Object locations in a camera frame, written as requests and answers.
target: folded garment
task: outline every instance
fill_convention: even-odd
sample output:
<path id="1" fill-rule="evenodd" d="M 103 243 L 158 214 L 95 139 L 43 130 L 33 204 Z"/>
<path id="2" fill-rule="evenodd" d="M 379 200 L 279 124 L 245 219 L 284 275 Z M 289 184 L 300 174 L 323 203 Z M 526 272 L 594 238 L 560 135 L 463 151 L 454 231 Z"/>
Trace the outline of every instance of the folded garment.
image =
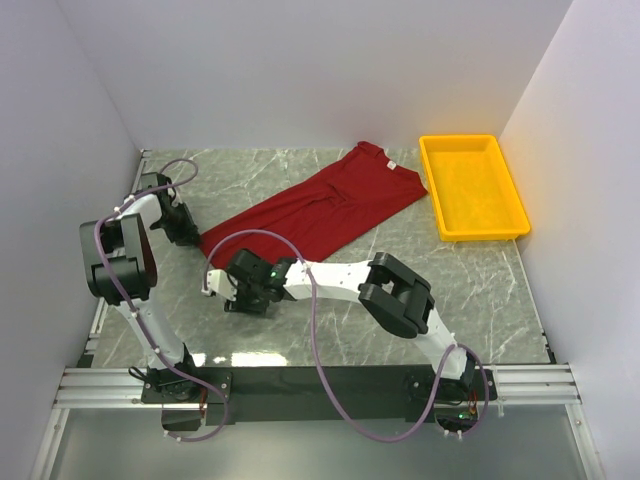
<path id="1" fill-rule="evenodd" d="M 205 255 L 227 235 L 260 228 L 290 240 L 304 257 L 320 262 L 426 194 L 420 176 L 396 165 L 384 151 L 359 142 L 341 160 L 202 234 Z M 266 235 L 245 235 L 225 243 L 212 264 L 224 268 L 248 248 L 275 263 L 292 252 Z"/>

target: marble table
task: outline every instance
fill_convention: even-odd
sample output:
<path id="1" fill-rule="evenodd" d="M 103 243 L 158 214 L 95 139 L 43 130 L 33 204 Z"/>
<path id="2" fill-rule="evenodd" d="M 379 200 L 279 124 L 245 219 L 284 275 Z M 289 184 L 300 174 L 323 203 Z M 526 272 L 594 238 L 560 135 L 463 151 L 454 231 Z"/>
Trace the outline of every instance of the marble table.
<path id="1" fill-rule="evenodd" d="M 158 150 L 147 152 L 145 171 L 176 157 L 192 158 L 198 177 L 180 190 L 200 231 L 242 212 L 342 158 L 343 149 Z M 417 149 L 387 155 L 422 175 Z M 168 170 L 185 178 L 190 166 Z M 220 300 L 200 293 L 204 257 L 196 248 L 150 235 L 159 270 L 159 298 L 171 325 L 200 365 L 313 365 L 309 301 L 282 302 L 264 317 L 225 313 Z M 515 243 L 440 241 L 427 196 L 332 255 L 327 261 L 393 254 L 432 285 L 440 315 L 458 341 L 488 363 L 547 363 L 541 329 Z M 410 340 L 392 337 L 364 307 L 320 300 L 318 342 L 326 365 L 414 364 L 426 358 Z M 143 366 L 142 349 L 113 308 L 101 319 L 93 367 Z"/>

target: white wall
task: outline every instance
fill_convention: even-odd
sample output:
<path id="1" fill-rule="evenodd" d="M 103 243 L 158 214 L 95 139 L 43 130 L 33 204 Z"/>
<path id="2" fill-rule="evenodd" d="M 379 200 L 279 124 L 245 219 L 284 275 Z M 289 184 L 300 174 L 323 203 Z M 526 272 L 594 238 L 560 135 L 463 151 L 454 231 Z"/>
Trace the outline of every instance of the white wall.
<path id="1" fill-rule="evenodd" d="M 54 2 L 2 2 L 0 58 L 0 477 L 20 480 L 95 308 L 78 226 L 139 153 Z"/>
<path id="2" fill-rule="evenodd" d="M 137 145 L 499 134 L 570 0 L 59 0 Z"/>
<path id="3" fill-rule="evenodd" d="M 640 477 L 640 4 L 574 0 L 500 138 L 551 345 L 610 479 Z"/>

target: wall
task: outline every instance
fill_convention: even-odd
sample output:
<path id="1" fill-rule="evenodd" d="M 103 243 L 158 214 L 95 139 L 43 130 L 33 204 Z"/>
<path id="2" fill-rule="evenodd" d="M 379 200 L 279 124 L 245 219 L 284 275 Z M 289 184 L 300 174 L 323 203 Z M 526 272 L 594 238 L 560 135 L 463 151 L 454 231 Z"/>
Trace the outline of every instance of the wall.
<path id="1" fill-rule="evenodd" d="M 610 479 L 638 478 L 640 6 L 575 0 L 501 143 L 531 218 L 520 242 Z"/>
<path id="2" fill-rule="evenodd" d="M 59 0 L 137 145 L 499 134 L 570 0 Z"/>
<path id="3" fill-rule="evenodd" d="M 2 2 L 0 58 L 0 477 L 19 480 L 93 317 L 78 226 L 139 153 L 54 2 Z"/>

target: yellow plastic bin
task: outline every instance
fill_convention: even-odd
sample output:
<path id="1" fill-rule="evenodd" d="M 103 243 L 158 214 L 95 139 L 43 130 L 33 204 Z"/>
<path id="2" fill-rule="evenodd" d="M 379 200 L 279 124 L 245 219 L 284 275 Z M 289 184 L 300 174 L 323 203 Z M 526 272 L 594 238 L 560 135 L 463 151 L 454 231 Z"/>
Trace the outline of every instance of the yellow plastic bin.
<path id="1" fill-rule="evenodd" d="M 443 241 L 508 240 L 531 229 L 493 135 L 420 137 Z"/>

